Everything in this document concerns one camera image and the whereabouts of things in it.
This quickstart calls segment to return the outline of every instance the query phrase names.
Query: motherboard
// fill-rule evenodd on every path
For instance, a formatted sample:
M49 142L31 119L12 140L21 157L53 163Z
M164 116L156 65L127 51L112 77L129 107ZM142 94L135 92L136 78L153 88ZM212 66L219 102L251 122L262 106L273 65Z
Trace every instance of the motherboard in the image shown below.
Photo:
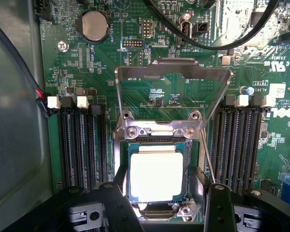
M184 138L137 137L146 134L144 126L125 131L130 140L120 141L117 131L125 119L154 124L210 116L205 144L216 182L240 195L261 188L290 203L290 0L280 1L264 28L246 44L219 51L177 37L142 0L37 2L45 91L56 97L53 107L61 107L48 119L54 192L74 185L90 191L112 181L128 160L127 195L138 205L140 217L152 217L144 210L150 203L166 203L175 210L189 202L186 170L199 166L210 176L206 149L194 138L195 131L178 130ZM156 1L182 32L207 46L230 44L249 33L267 4ZM204 72L187 78L185 68L174 68L179 60ZM169 72L154 73L154 67L165 64ZM151 69L146 73L142 67ZM222 85L212 78L212 70L230 72L231 79L210 114ZM183 163L184 170L178 170L177 163ZM167 191L150 196L140 192L140 183L154 189L154 182L169 179L171 188L163 184ZM202 215L193 219L202 220Z

